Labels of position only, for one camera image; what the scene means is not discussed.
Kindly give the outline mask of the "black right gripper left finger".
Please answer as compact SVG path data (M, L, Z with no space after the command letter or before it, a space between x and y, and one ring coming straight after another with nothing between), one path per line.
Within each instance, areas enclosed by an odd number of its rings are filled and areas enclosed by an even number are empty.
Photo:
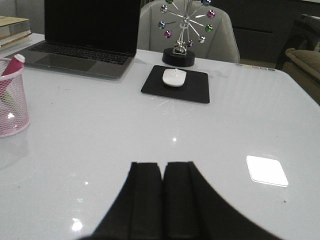
M117 198L85 240L160 240L162 177L156 163L133 162Z

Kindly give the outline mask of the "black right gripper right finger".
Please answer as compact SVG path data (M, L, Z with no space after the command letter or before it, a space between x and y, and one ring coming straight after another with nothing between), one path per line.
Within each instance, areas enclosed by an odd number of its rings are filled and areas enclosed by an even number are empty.
M195 164L169 162L163 177L166 240L276 240L227 203Z

